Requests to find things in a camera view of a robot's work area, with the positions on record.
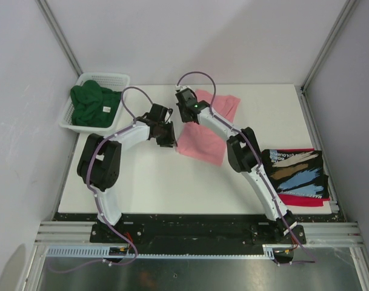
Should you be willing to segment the pink t-shirt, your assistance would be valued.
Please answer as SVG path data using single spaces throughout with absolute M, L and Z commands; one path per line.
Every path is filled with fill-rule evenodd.
M 199 124 L 185 123 L 178 139 L 177 152 L 201 161 L 221 166 L 229 137 L 236 135 L 233 120 L 240 99 L 232 95 L 213 95 L 195 90 L 198 101 L 207 101 L 209 108 L 198 115 Z

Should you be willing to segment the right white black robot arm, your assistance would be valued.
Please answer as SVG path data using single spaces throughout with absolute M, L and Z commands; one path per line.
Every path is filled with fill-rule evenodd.
M 213 113 L 205 101 L 179 101 L 177 103 L 183 122 L 195 122 L 226 140 L 228 162 L 231 168 L 249 182 L 259 198 L 270 227 L 270 237 L 276 243 L 284 243 L 291 237 L 291 229 L 297 226 L 292 212 L 281 201 L 268 178 L 260 159 L 260 150 L 254 131 L 247 127 L 239 130 L 218 113 Z

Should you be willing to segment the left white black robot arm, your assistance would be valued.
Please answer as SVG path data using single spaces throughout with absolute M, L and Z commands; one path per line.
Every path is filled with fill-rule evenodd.
M 98 218 L 106 224 L 103 235 L 113 243 L 124 235 L 124 227 L 117 223 L 122 210 L 113 190 L 120 174 L 121 155 L 151 139 L 155 139 L 160 147 L 177 146 L 173 122 L 140 119 L 106 137 L 92 133 L 86 139 L 77 174 L 93 192 Z

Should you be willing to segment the green t-shirt in basket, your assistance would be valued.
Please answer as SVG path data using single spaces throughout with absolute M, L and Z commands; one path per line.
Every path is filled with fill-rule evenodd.
M 74 111 L 71 122 L 76 126 L 107 128 L 113 124 L 121 93 L 88 80 L 70 90 Z

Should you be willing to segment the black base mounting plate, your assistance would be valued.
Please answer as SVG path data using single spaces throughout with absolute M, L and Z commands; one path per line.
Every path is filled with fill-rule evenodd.
M 158 237 L 240 239 L 254 244 L 294 241 L 281 219 L 272 222 L 265 215 L 207 214 L 123 214 L 113 226 L 97 222 L 90 240 L 117 242 L 117 233 L 135 244 L 149 243 Z

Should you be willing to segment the black printed folded t-shirt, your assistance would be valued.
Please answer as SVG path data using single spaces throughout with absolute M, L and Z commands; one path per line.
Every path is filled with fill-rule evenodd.
M 328 199 L 328 176 L 320 150 L 265 149 L 261 160 L 280 195 Z

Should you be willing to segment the red folded t-shirt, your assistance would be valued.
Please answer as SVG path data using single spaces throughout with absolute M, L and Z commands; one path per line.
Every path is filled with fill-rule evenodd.
M 314 148 L 307 149 L 282 149 L 282 152 L 287 153 L 307 153 L 313 151 Z M 329 198 L 309 198 L 303 196 L 293 196 L 288 194 L 279 194 L 282 202 L 288 206 L 299 206 L 299 207 L 322 207 L 325 201 L 329 201 Z

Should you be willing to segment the left aluminium frame post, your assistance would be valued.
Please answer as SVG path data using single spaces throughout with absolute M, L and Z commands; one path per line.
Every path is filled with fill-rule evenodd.
M 58 20 L 56 19 L 55 14 L 53 13 L 48 1 L 46 0 L 36 0 L 39 10 L 41 11 L 47 25 L 53 33 L 57 43 L 59 44 L 61 50 L 63 51 L 67 61 L 69 62 L 71 68 L 76 73 L 77 76 L 81 76 L 83 74 L 82 68 L 75 56 L 61 26 L 59 25 Z

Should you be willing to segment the aluminium frame post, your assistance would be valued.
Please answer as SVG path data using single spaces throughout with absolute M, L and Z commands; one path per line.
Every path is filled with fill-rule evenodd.
M 61 50 L 63 51 L 67 61 L 69 62 L 71 68 L 76 73 L 77 76 L 81 76 L 83 74 L 82 68 L 75 56 L 61 26 L 59 25 L 58 20 L 56 19 L 55 14 L 53 13 L 48 1 L 46 0 L 36 0 L 39 10 L 41 11 L 47 25 L 53 33 L 57 43 L 59 44 Z
M 328 36 L 325 39 L 323 46 L 321 47 L 313 65 L 311 66 L 308 75 L 305 77 L 302 85 L 301 91 L 306 92 L 311 83 L 313 82 L 316 75 L 319 73 L 324 62 L 328 58 L 330 52 L 332 51 L 335 43 L 339 39 L 341 33 L 345 29 L 347 23 L 351 19 L 354 11 L 358 7 L 359 0 L 347 0 L 338 14 Z

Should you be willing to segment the right aluminium frame post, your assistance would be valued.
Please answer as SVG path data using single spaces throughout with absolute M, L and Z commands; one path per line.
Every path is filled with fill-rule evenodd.
M 302 85 L 301 91 L 306 92 L 311 83 L 313 82 L 316 75 L 319 73 L 324 62 L 328 58 L 330 52 L 332 51 L 335 43 L 339 39 L 341 33 L 345 29 L 347 23 L 351 19 L 354 11 L 358 7 L 359 0 L 347 0 L 338 14 L 328 36 L 325 39 L 323 46 L 321 47 L 313 65 L 311 66 L 308 75 L 305 77 Z

